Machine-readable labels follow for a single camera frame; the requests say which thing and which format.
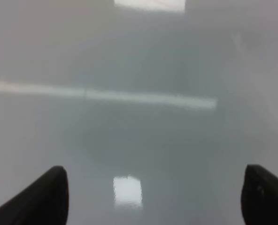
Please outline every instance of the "white floor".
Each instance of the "white floor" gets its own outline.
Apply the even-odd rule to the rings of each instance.
[[[0,0],[0,205],[63,165],[69,225],[242,225],[247,164],[278,175],[278,1]]]

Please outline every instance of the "shiny surface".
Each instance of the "shiny surface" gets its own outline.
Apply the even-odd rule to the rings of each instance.
[[[63,165],[68,224],[243,224],[247,164],[278,176],[278,1],[0,0],[0,205]]]

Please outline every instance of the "glossy floor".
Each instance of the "glossy floor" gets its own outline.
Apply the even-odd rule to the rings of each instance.
[[[0,205],[53,165],[68,224],[244,224],[278,175],[278,1],[0,0]]]

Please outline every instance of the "black object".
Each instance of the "black object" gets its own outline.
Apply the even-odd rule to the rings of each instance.
[[[54,166],[0,207],[0,225],[65,225],[68,209],[67,173]]]
[[[241,211],[246,225],[278,225],[278,177],[260,165],[248,165]]]

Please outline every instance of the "white line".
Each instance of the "white line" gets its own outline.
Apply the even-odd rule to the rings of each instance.
[[[95,89],[68,88],[51,85],[23,84],[0,81],[0,92],[22,95],[47,95],[65,98],[86,98],[88,100],[128,102],[137,104],[168,105],[192,110],[213,111],[216,98],[190,97],[155,93],[129,93]]]

